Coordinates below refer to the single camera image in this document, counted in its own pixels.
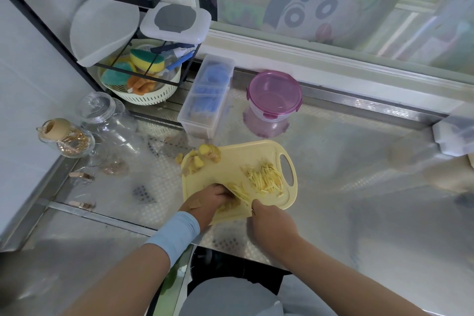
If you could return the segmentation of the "person's right hand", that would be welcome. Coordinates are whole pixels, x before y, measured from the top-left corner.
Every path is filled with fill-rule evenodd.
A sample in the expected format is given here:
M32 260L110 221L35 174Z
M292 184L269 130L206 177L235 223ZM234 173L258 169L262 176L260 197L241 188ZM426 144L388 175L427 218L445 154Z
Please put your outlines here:
M271 205L271 212L263 218L253 218L253 233L258 245L269 255L279 257L301 239L296 224L287 212Z

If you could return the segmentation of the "person's left hand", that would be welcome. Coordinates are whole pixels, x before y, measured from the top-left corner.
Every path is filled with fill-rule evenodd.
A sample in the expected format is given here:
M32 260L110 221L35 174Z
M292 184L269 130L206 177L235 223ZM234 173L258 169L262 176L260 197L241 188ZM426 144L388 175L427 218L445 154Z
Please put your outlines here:
M214 209L212 209L209 205L208 196L207 196L208 195L207 187L192 194L188 199L186 199L186 201L179 208L179 211L187 212L187 209L188 209L187 205L190 201L196 200L196 199L200 200L202 207L193 209L187 213L191 214L197 220L201 232L203 232L210 225L213 217L215 216L217 212Z

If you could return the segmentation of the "ginger piece being sliced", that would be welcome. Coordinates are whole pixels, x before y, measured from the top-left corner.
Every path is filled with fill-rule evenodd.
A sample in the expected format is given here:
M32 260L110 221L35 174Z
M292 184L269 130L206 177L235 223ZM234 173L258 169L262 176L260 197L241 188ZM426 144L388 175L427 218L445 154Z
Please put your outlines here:
M238 198L231 199L230 201L227 201L225 204L220 206L217 210L217 213L223 213L223 212L231 211L231 210L237 208L240 204L241 204L241 201Z

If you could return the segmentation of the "person's right forearm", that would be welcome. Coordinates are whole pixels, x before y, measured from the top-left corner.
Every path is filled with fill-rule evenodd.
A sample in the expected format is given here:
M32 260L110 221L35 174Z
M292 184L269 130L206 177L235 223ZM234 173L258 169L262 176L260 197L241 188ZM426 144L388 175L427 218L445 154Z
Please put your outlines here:
M255 231L258 243L338 316L430 316L376 281L333 259L298 234Z

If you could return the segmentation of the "person's left forearm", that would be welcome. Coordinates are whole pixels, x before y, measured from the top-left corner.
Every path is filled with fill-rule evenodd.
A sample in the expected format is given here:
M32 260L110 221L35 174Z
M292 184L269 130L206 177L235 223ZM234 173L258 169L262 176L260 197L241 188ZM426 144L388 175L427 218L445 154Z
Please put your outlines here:
M144 316L170 271L167 254L143 244L127 255L61 316Z

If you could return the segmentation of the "pile of ginger strips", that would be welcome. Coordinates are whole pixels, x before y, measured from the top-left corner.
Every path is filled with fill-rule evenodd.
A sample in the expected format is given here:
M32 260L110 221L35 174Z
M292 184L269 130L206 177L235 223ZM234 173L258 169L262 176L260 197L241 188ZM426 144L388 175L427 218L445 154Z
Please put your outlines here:
M254 167L245 166L240 168L244 176L249 180L253 189L262 195L283 196L282 174L270 162L264 162L259 170ZM247 206L251 206L253 199L244 189L243 183L228 183L228 190Z

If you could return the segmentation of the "yellow plastic cutting board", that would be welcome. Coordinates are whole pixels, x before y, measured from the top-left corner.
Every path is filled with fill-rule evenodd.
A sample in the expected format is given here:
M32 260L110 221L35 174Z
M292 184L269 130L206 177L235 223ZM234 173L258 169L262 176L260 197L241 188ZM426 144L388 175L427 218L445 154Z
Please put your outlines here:
M227 186L228 183L233 182L237 185L243 183L244 189L251 198L259 199L264 205L275 205L280 209L288 209L293 205L298 193L297 174L283 146L272 140L259 140L219 148L221 150L219 163L206 161L204 168L197 173L181 177L184 200L210 184L219 183ZM272 163L282 174L282 197L258 194L240 169L251 166L259 170L264 162ZM241 201L241 204L231 211L216 213L210 224L235 221L251 217L251 215L251 206Z

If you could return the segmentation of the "whole peeled ginger root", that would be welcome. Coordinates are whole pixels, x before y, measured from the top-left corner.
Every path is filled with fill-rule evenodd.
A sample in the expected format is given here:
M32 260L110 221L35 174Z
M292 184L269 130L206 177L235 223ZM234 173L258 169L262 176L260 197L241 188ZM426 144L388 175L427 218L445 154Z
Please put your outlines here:
M213 144L202 144L197 150L191 150L181 162L181 176L193 175L204 168L206 161L219 163L221 150Z

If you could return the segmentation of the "light blue wristband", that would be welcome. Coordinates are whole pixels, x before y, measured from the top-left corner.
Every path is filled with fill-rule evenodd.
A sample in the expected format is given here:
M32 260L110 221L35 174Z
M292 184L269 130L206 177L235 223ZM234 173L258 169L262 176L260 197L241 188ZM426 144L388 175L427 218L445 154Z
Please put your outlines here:
M167 254L172 267L199 234L197 219L188 212L179 211L145 244L161 248Z

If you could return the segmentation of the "clear rectangular box, blue contents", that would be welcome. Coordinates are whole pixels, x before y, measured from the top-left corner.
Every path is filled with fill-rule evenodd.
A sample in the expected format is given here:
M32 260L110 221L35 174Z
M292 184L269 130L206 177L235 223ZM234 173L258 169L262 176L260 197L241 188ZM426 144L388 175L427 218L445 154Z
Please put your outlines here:
M187 94L177 121L184 131L200 139L212 139L230 89L235 61L206 55Z

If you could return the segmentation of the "person's grey clothing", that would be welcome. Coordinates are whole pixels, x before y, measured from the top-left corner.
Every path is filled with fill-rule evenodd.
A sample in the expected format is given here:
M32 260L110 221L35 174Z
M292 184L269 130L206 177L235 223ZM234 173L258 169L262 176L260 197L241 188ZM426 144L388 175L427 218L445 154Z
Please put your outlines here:
M275 295L260 283L219 277L199 284L179 316L338 316L294 275L283 277Z

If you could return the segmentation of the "clear container with purple lid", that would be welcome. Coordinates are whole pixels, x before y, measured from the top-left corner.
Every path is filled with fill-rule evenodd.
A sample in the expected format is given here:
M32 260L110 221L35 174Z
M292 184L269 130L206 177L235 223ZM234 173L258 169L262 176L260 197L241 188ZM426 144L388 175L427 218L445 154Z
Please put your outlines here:
M286 119L303 103L298 81L287 73L274 70L258 73L246 89L246 98L254 114L268 122Z

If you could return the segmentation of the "cream slotted basket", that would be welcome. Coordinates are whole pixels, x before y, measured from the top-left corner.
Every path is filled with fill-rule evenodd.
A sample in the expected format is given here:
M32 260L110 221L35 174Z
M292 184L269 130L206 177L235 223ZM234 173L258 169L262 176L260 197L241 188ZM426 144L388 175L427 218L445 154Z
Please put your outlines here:
M138 39L132 41L131 46L127 46L125 51L119 57L118 61L113 65L114 67L119 67L118 64L123 62L129 61L129 51L131 49L141 49L150 51L153 47L158 47L163 44L162 41L152 41L151 39L145 39L145 41L140 42ZM103 59L101 62L104 65L110 66L112 62L115 60L115 57L118 55L117 50L113 54L111 54L108 58ZM102 82L102 75L106 71L112 71L107 68L98 67L97 75L98 79ZM164 76L160 77L162 79L172 81L175 83L180 82L181 80L181 66L176 67L172 72L165 74ZM145 87L145 91L149 91L148 93L144 93L143 95L137 95L133 92L128 92L127 82L124 85L109 85L109 84L102 84L112 93L114 93L117 97L136 105L153 105L162 103L168 98L170 98L176 91L176 85L170 85L165 83L153 82L146 83L143 85Z

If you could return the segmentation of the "orange cloth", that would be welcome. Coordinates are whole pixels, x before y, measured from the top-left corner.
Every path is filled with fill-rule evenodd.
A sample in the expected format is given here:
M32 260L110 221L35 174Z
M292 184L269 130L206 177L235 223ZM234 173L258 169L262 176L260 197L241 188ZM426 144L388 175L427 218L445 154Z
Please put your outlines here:
M127 80L127 91L138 96L143 96L144 94L154 91L156 85L156 81L140 78L137 76L131 76Z

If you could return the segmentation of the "empty clear glass jar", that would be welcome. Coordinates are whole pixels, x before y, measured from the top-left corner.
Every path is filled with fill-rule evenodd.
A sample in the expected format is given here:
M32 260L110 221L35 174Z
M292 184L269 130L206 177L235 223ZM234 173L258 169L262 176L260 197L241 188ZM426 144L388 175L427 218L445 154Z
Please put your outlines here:
M142 137L137 120L124 104L105 92L92 92L80 99L76 113L95 142L84 157L85 165L98 167L109 176L127 175L129 163L140 152Z

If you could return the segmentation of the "yellow and green sponge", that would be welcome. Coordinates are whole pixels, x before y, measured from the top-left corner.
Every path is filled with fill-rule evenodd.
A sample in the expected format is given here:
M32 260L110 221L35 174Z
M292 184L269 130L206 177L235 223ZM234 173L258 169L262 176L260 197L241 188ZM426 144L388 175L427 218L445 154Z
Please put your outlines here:
M136 68L151 74L164 70L164 58L147 50L131 49L130 61Z

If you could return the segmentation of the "teal sponge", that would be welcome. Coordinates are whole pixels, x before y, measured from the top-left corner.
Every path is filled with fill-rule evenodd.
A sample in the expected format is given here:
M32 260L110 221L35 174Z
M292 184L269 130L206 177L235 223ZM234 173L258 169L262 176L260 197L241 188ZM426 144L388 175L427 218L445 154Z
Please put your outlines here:
M136 67L129 61L118 62L114 65L117 69L122 69L125 71L136 72ZM102 76L100 77L101 82L104 85L126 85L128 79L132 75L119 72L112 69L105 69Z

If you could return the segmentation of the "cork-stoppered jar with gold clips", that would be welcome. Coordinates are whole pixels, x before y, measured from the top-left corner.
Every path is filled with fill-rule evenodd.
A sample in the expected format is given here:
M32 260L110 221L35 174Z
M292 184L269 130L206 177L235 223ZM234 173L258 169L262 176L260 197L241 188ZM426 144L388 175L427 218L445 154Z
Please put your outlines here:
M36 131L42 143L68 158L85 157L96 145L89 131L63 118L45 121Z

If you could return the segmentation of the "white box with grey lid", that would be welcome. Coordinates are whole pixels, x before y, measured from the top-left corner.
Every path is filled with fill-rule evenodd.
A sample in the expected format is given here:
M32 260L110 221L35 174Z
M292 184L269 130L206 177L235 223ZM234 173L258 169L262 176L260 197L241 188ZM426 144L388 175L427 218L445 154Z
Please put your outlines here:
M201 44L210 29L211 14L202 8L160 2L145 14L141 33L151 39Z

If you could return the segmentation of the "white half-round board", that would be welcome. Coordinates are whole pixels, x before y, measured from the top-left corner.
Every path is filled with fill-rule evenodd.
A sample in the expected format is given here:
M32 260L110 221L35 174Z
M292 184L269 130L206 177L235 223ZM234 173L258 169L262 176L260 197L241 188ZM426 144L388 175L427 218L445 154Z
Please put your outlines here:
M120 1L87 0L73 17L70 43L79 65L91 67L135 33L139 7Z

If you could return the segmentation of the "white plastic container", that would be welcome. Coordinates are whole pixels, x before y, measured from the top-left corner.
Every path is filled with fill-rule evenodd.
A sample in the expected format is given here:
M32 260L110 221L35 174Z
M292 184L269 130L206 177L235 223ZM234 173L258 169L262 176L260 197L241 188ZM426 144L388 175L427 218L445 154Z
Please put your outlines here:
M463 103L432 126L443 154L460 157L474 153L474 103Z

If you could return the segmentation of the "cartoon print window curtain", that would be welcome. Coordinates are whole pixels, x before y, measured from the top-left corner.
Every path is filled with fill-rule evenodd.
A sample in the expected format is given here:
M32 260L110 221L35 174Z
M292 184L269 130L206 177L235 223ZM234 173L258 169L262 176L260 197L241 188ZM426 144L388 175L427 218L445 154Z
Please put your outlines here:
M378 65L474 76L474 0L217 0L217 25Z

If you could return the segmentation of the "blue handled brush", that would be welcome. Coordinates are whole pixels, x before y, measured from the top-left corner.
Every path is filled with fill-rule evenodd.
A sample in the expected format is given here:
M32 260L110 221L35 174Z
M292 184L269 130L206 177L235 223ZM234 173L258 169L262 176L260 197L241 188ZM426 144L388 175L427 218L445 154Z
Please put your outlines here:
M177 67L178 64L175 64L182 58L187 57L187 59L183 59L181 63L192 57L196 48L197 44L165 42L161 46L151 48L150 52L162 56L164 59L165 71L169 71L170 69Z

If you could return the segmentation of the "white window frame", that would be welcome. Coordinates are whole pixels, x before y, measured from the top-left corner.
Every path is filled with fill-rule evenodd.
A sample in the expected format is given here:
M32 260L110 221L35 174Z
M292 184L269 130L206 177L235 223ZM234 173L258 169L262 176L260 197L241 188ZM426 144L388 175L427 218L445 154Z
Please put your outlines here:
M474 104L474 85L333 56L271 41L210 30L197 57L212 54L237 67L276 70L297 81L395 105L449 114Z

